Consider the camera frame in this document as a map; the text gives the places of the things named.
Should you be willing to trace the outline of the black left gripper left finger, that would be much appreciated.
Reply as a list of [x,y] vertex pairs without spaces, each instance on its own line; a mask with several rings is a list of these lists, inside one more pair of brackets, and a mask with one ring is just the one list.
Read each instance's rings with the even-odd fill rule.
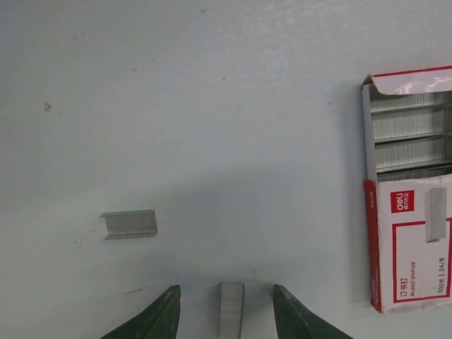
[[141,313],[102,336],[102,339],[175,339],[180,320],[180,301],[180,285],[170,286]]

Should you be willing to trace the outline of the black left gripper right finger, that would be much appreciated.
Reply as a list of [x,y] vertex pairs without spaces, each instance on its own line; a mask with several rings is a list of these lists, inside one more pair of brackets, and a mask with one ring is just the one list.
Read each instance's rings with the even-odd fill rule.
[[348,334],[306,308],[283,285],[273,287],[273,310],[279,339],[348,338]]

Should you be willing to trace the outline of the grey staple strip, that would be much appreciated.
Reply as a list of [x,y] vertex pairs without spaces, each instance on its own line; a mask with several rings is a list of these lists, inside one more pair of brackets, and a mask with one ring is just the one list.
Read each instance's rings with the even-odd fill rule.
[[105,219],[107,226],[105,240],[138,239],[157,234],[157,220],[153,209],[107,212],[100,217]]
[[222,282],[220,286],[218,338],[241,338],[243,309],[244,284]]

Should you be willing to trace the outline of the red white staple box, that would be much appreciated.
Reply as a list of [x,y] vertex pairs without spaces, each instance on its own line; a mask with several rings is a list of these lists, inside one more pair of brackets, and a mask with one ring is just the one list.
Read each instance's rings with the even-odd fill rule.
[[367,76],[362,106],[371,305],[449,305],[451,67]]

